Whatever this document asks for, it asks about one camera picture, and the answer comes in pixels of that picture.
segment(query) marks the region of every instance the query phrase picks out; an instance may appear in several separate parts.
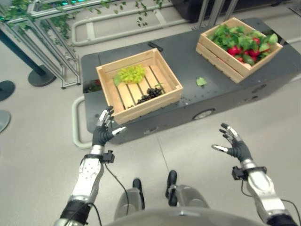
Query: black glove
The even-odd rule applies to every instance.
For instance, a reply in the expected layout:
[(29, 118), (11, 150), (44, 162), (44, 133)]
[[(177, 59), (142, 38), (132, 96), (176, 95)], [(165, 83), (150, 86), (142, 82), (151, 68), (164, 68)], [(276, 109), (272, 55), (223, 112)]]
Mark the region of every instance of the black glove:
[(111, 140), (114, 137), (112, 130), (108, 129), (108, 125), (114, 118), (111, 116), (113, 113), (113, 107), (109, 106), (99, 116), (96, 128), (93, 133), (92, 145), (104, 146), (107, 141)]
[(246, 146), (238, 133), (226, 123), (222, 123), (221, 126), (226, 130), (220, 129), (219, 131), (223, 133), (222, 136), (226, 138), (230, 144), (232, 144), (232, 148), (227, 148), (220, 145), (212, 145), (212, 148), (221, 152), (226, 152), (227, 154), (238, 158), (240, 162), (246, 159), (252, 160), (249, 148)]

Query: gray floor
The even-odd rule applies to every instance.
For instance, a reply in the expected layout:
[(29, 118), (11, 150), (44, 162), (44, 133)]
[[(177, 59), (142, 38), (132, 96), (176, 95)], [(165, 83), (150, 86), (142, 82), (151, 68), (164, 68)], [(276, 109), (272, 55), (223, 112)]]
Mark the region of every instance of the gray floor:
[[(258, 16), (286, 39), (300, 37), (301, 18), (287, 9), (261, 8), (235, 14), (238, 18)], [(175, 10), (164, 16), (178, 18)], [(121, 29), (120, 19), (113, 22)], [(189, 31), (193, 24), (182, 24), (77, 48), (80, 56), (145, 40)], [(293, 45), (301, 52), (300, 42)], [(0, 44), (0, 78), (16, 84), (14, 94), (0, 102), (10, 111), (11, 123), (0, 136), (0, 223), (4, 226), (50, 226), (59, 217), (77, 180), (79, 162), (87, 151), (78, 149), (71, 139), (71, 105), (82, 95), (82, 87), (60, 89), (60, 82), (32, 87), (31, 71)], [(235, 127), (259, 165), (268, 168), (280, 197), (293, 200), (301, 208), (301, 80), (291, 82), (273, 95), (203, 120), (159, 132), (122, 145), (107, 145), (114, 150), (110, 169), (126, 187), (132, 179), (143, 182), (146, 208), (167, 207), (164, 189), (168, 171), (178, 171), (179, 183), (191, 185), (206, 197), (213, 209), (237, 214), (260, 222), (253, 200), (240, 192), (240, 183), (231, 177), (238, 162), (211, 149), (211, 144), (226, 145), (218, 132), (221, 122)], [(84, 106), (80, 106), (81, 137), (91, 139), (85, 127)], [(113, 220), (121, 187), (104, 174), (96, 205), (103, 223)], [(292, 215), (294, 210), (288, 206)], [(90, 225), (97, 225), (94, 211)]]

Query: black wire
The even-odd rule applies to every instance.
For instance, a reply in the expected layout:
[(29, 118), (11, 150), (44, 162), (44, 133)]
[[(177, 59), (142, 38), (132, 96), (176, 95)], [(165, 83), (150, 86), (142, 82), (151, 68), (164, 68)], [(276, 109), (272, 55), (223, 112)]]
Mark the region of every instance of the black wire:
[(253, 196), (251, 196), (251, 195), (249, 195), (249, 194), (247, 194), (247, 193), (244, 192), (244, 181), (243, 181), (243, 180), (241, 181), (241, 192), (242, 192), (242, 194), (244, 194), (245, 196), (253, 197)]
[[(243, 190), (243, 187), (244, 187), (244, 181), (242, 180), (242, 181), (241, 181), (241, 192), (242, 192), (242, 194), (244, 194), (245, 196), (248, 196), (248, 197), (253, 197), (252, 195), (246, 194), (246, 193), (244, 192), (244, 190)], [(295, 210), (296, 210), (297, 216), (298, 216), (298, 220), (299, 220), (299, 225), (301, 226), (301, 218), (300, 218), (300, 214), (299, 214), (298, 208), (297, 208), (297, 206), (295, 205), (295, 203), (293, 203), (292, 201), (286, 200), (286, 199), (281, 199), (281, 201), (283, 201), (283, 202), (288, 202), (288, 203), (292, 204), (292, 205), (295, 207)]]
[(94, 208), (95, 208), (95, 211), (96, 211), (96, 214), (97, 214), (97, 217), (98, 217), (98, 222), (99, 222), (99, 225), (102, 226), (102, 221), (100, 220), (100, 215), (99, 215), (99, 212), (98, 212), (98, 209), (97, 207), (94, 205), (94, 203), (92, 202), (87, 202), (85, 203), (84, 205), (82, 205), (81, 207), (79, 207), (79, 209), (77, 211), (75, 211), (71, 217), (69, 217), (69, 219), (67, 220), (67, 222), (64, 224), (64, 226), (67, 226), (67, 224), (73, 219), (73, 217), (75, 216), (75, 214), (77, 214), (82, 208), (84, 208), (85, 206), (87, 205), (92, 205)]
[(105, 167), (107, 168), (108, 172), (111, 173), (111, 175), (117, 180), (117, 182), (122, 186), (124, 192), (126, 193), (126, 197), (127, 197), (127, 213), (126, 213), (126, 215), (127, 215), (127, 214), (128, 214), (128, 206), (129, 206), (129, 200), (128, 200), (127, 190), (124, 188), (124, 186), (122, 185), (122, 183), (118, 180), (117, 176), (115, 176), (115, 175), (112, 173), (112, 171), (109, 170), (107, 164), (105, 163), (104, 165), (105, 165)]
[(281, 201), (283, 201), (283, 202), (288, 202), (288, 203), (292, 204), (292, 205), (295, 207), (295, 210), (296, 210), (297, 215), (298, 215), (299, 225), (301, 226), (300, 214), (299, 214), (298, 208), (297, 208), (297, 206), (295, 205), (295, 203), (293, 203), (292, 201), (286, 200), (286, 199), (281, 199)]

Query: hanging vine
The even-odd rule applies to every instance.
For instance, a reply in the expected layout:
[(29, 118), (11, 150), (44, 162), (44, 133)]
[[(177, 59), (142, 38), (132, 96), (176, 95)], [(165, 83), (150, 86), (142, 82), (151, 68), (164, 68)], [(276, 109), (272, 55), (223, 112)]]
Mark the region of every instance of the hanging vine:
[[(164, 0), (154, 0), (154, 1), (159, 6), (159, 9), (161, 9)], [(13, 19), (17, 19), (17, 18), (32, 19), (32, 16), (27, 13), (27, 8), (28, 8), (28, 5), (30, 4), (30, 2), (31, 2), (31, 0), (12, 0), (11, 6), (6, 7), (4, 15), (2, 15), (2, 17), (0, 16), (0, 21), (7, 22), (9, 20), (13, 20)], [(112, 8), (113, 12), (115, 14), (118, 14), (120, 11), (122, 11), (124, 9), (124, 6), (127, 5), (127, 3), (125, 1), (112, 2), (111, 0), (108, 0), (108, 1), (100, 0), (100, 2), (101, 2), (101, 5), (98, 8), (88, 7), (86, 5), (83, 5), (83, 8), (89, 10), (90, 12), (95, 11), (97, 14), (102, 13), (102, 11), (101, 11), (102, 8)], [(50, 20), (53, 23), (53, 25), (57, 28), (57, 30), (61, 34), (61, 36), (65, 40), (68, 40), (70, 38), (70, 27), (69, 27), (67, 21), (74, 18), (74, 15), (76, 13), (72, 13), (70, 15), (67, 12), (65, 12), (63, 5), (66, 5), (66, 4), (67, 3), (64, 0), (58, 0), (58, 1), (52, 2), (52, 3), (41, 4), (39, 6), (39, 9), (46, 10), (46, 9), (56, 8), (57, 10), (65, 13), (64, 15), (61, 15), (61, 16), (52, 17), (52, 18), (50, 18)], [(148, 15), (147, 6), (143, 3), (142, 0), (136, 0), (135, 7), (138, 9), (141, 9), (141, 11), (138, 12), (138, 16), (137, 16), (137, 20), (136, 20), (137, 25), (139, 27), (147, 26), (148, 23), (146, 22), (146, 19), (145, 19)], [(26, 22), (19, 23), (18, 25), (20, 28), (24, 29), (25, 31), (27, 31), (28, 29), (31, 28)], [(48, 32), (50, 30), (48, 23), (45, 23), (44, 21), (41, 21), (41, 27), (46, 32)], [(60, 42), (58, 42), (58, 40), (54, 40), (54, 43), (57, 45), (60, 44)]]

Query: black handle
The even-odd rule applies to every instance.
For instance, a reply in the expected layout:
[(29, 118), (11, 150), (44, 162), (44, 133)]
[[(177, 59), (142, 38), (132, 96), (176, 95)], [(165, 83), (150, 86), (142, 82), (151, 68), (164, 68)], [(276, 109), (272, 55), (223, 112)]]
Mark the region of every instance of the black handle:
[(162, 52), (163, 51), (163, 48), (161, 47), (161, 46), (158, 46), (158, 45), (156, 45), (155, 43), (153, 43), (153, 42), (149, 42), (149, 43), (147, 43), (150, 47), (153, 47), (153, 48), (157, 48), (160, 52)]
[(273, 216), (267, 224), (272, 226), (298, 226), (291, 216), (285, 214)]

